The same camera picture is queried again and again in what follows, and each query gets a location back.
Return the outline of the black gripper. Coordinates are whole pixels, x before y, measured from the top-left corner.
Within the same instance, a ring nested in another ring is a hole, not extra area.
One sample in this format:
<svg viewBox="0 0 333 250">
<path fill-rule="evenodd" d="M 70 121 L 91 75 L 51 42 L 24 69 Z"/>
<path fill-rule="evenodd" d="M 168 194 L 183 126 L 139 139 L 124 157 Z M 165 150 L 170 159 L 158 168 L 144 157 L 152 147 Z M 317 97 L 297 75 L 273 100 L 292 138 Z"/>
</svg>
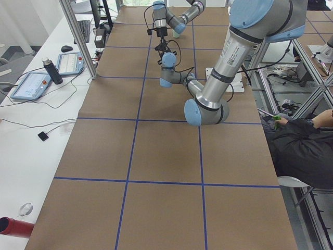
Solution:
<svg viewBox="0 0 333 250">
<path fill-rule="evenodd" d="M 168 35 L 168 28 L 167 27 L 157 27 L 156 28 L 157 37 L 164 38 Z"/>
<path fill-rule="evenodd" d="M 159 53 L 159 56 L 163 56 L 165 53 L 171 53 L 171 50 L 168 47 L 165 38 L 162 37 L 160 39 L 160 42 L 161 43 L 155 47 L 155 51 Z"/>
</svg>

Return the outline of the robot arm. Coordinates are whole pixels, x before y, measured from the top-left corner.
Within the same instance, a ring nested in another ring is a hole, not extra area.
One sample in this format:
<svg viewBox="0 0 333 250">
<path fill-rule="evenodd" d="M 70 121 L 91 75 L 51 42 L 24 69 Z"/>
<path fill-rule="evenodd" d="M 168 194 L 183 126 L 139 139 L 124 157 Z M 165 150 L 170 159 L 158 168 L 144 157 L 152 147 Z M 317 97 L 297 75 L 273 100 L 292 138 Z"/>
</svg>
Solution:
<svg viewBox="0 0 333 250">
<path fill-rule="evenodd" d="M 153 30 L 156 31 L 157 37 L 161 42 L 165 42 L 165 37 L 168 35 L 168 27 L 172 28 L 173 33 L 178 35 L 182 34 L 186 29 L 186 25 L 199 16 L 206 7 L 206 1 L 187 1 L 190 7 L 176 16 L 168 7 L 166 7 L 164 1 L 153 2 L 153 22 L 155 24 Z"/>
<path fill-rule="evenodd" d="M 305 30 L 307 5 L 307 1 L 233 1 L 230 36 L 204 85 L 193 74 L 175 70 L 176 57 L 162 40 L 158 48 L 160 85 L 170 88 L 173 84 L 182 84 L 193 96 L 184 106 L 187 122 L 202 126 L 225 121 L 229 107 L 222 96 L 250 49 L 262 41 L 274 43 L 299 38 Z"/>
</svg>

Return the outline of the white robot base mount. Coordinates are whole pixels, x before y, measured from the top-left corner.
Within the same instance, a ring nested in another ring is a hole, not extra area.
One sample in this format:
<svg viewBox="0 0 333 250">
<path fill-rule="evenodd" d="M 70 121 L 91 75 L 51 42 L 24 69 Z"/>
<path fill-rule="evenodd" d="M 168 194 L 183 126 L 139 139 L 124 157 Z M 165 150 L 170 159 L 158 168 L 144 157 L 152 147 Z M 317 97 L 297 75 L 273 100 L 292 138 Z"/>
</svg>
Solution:
<svg viewBox="0 0 333 250">
<path fill-rule="evenodd" d="M 208 79 L 209 75 L 211 74 L 212 67 L 208 67 L 205 69 L 206 73 L 206 80 Z M 237 73 L 231 84 L 228 86 L 226 92 L 236 92 L 236 93 L 243 93 L 245 91 L 244 84 L 242 82 L 242 75 L 241 73 Z"/>
</svg>

